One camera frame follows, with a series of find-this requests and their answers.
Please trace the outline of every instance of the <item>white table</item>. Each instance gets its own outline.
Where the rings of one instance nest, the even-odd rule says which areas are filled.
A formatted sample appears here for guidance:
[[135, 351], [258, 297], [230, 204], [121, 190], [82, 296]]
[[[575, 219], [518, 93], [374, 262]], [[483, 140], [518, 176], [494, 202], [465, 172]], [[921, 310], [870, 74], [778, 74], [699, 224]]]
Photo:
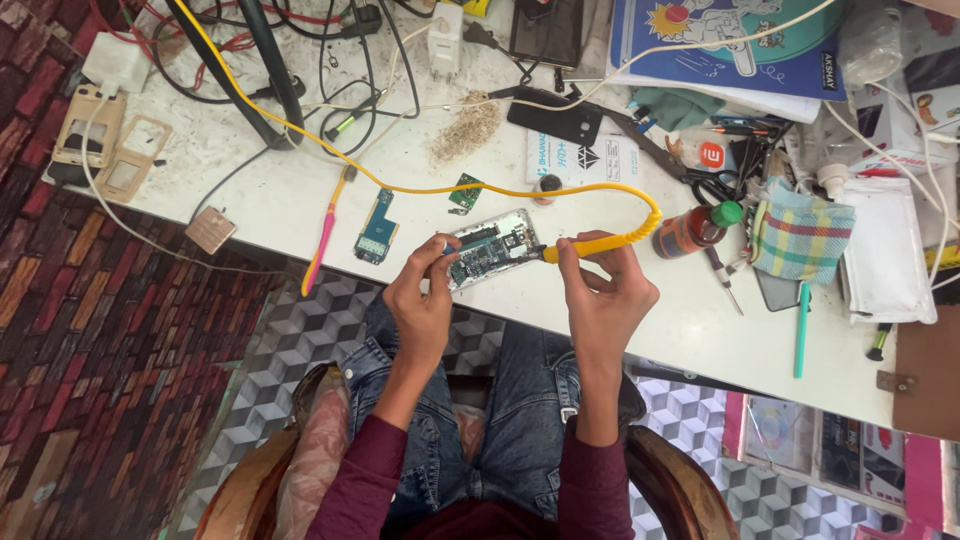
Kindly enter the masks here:
[[[424, 21], [408, 15], [391, 3], [401, 33], [416, 30]], [[318, 2], [310, 13], [325, 12]], [[496, 30], [504, 45], [509, 43], [512, 3], [493, 1], [492, 13], [483, 24]], [[376, 83], [385, 81], [393, 37], [384, 29], [369, 37]], [[236, 30], [221, 25], [215, 36], [232, 36]], [[275, 32], [290, 69], [307, 83], [302, 103], [321, 101], [317, 90], [319, 43], [295, 35], [289, 29]], [[324, 78], [330, 91], [366, 73], [357, 39], [333, 41], [326, 51], [340, 67]], [[502, 54], [475, 44], [465, 44], [463, 71], [450, 85], [434, 83], [427, 75], [425, 38], [415, 37], [408, 46], [417, 88], [424, 105], [454, 103], [471, 89], [494, 90], [516, 84], [519, 72]], [[198, 63], [188, 49], [169, 71], [181, 81], [192, 81]], [[233, 71], [248, 90], [265, 86], [266, 73], [259, 56], [228, 55]], [[207, 92], [216, 90], [208, 82]], [[552, 71], [539, 69], [535, 85], [552, 87]], [[348, 92], [341, 103], [363, 99], [363, 87]], [[595, 101], [622, 108], [629, 98], [624, 88], [608, 87]], [[261, 100], [261, 106], [279, 112], [277, 103]], [[412, 107], [405, 75], [384, 109], [403, 111]], [[142, 94], [130, 96], [127, 119], [145, 114], [173, 126], [173, 135], [160, 156], [167, 160], [155, 167], [150, 178], [129, 206], [185, 223], [204, 194], [230, 170], [263, 147], [263, 143], [233, 106], [205, 106], [190, 101], [170, 88], [154, 73]], [[441, 166], [428, 165], [427, 145], [436, 133], [452, 122], [455, 112], [425, 111], [420, 119], [403, 121], [362, 161], [388, 184], [437, 187], [456, 183], [469, 173], [484, 182], [523, 190], [526, 131], [504, 122], [494, 138], [472, 154]], [[307, 122], [317, 132], [325, 115], [318, 112]], [[365, 131], [366, 119], [351, 126], [338, 140], [348, 148]], [[377, 120], [375, 133], [390, 121]], [[610, 122], [604, 130], [615, 132]], [[315, 143], [311, 149], [320, 152]], [[677, 215], [694, 206], [690, 190], [680, 185], [641, 153], [644, 189], [653, 196], [664, 216]], [[209, 201], [224, 211], [237, 226], [235, 238], [302, 259], [311, 259], [320, 237], [320, 226], [339, 167], [312, 160], [297, 152], [270, 152], [237, 174]], [[399, 224], [386, 260], [374, 266], [353, 256], [352, 247], [373, 205], [378, 187], [363, 175], [349, 184], [337, 207], [337, 224], [326, 250], [324, 264], [379, 282], [391, 281], [407, 254], [436, 231], [453, 231], [508, 210], [530, 210], [541, 241], [553, 243], [561, 235], [603, 229], [624, 232], [635, 229], [647, 208], [624, 193], [590, 192], [559, 198], [541, 208], [529, 199], [514, 199], [493, 192], [481, 194], [466, 217], [447, 213], [452, 208], [447, 195], [397, 193], [387, 217]], [[734, 259], [742, 246], [743, 232], [732, 230], [718, 246], [724, 261]], [[864, 356], [876, 332], [875, 325], [851, 326], [844, 315], [836, 285], [814, 285], [812, 312], [806, 339], [804, 377], [792, 377], [797, 310], [769, 312], [760, 296], [752, 271], [732, 277], [733, 290], [745, 316], [734, 311], [729, 298], [710, 272], [708, 260], [692, 256], [678, 260], [657, 257], [648, 239], [635, 244], [647, 277], [660, 289], [660, 302], [640, 325], [628, 352], [651, 358], [707, 377], [814, 405], [853, 418], [889, 427], [893, 396], [876, 388], [876, 370], [893, 371], [895, 338], [888, 339], [882, 363]], [[555, 266], [532, 263], [475, 286], [458, 291], [454, 302], [499, 317], [568, 332], [567, 311], [560, 273]]]

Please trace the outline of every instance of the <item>checkered cloth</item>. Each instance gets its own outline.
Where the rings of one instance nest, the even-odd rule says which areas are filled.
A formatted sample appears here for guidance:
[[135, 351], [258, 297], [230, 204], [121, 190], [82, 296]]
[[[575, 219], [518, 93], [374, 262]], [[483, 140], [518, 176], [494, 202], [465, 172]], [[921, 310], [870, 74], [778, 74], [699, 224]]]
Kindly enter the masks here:
[[829, 283], [855, 221], [853, 207], [777, 185], [760, 201], [751, 232], [751, 264], [788, 280]]

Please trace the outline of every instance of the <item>sawdust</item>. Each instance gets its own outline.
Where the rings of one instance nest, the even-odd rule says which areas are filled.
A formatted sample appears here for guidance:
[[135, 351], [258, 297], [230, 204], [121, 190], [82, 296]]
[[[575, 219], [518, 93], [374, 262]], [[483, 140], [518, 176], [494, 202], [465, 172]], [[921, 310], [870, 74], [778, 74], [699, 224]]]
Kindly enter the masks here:
[[[477, 103], [487, 93], [471, 90], [461, 103]], [[443, 128], [429, 147], [430, 162], [439, 165], [465, 156], [486, 144], [500, 126], [500, 111], [495, 103], [460, 109], [452, 124]]]

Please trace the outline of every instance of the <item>brick wall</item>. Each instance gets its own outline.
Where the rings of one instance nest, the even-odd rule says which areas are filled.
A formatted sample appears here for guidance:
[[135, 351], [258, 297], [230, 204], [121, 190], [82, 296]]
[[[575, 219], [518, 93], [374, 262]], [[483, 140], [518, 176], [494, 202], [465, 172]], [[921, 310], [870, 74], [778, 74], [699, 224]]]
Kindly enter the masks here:
[[38, 180], [97, 30], [87, 0], [0, 0], [0, 537], [156, 537], [275, 285]]

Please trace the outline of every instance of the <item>yellow soldering iron handle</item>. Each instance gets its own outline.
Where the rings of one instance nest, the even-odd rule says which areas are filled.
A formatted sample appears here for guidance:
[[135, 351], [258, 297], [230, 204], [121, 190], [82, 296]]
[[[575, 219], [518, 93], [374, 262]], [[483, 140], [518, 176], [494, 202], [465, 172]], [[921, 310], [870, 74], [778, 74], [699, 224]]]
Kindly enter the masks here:
[[[580, 256], [580, 258], [584, 258], [587, 255], [626, 246], [632, 241], [633, 240], [628, 238], [626, 234], [612, 234], [603, 238], [597, 238], [596, 240], [573, 242], [573, 249], [577, 250], [577, 255]], [[552, 264], [560, 262], [560, 250], [557, 249], [557, 246], [550, 246], [544, 249], [543, 260]]]

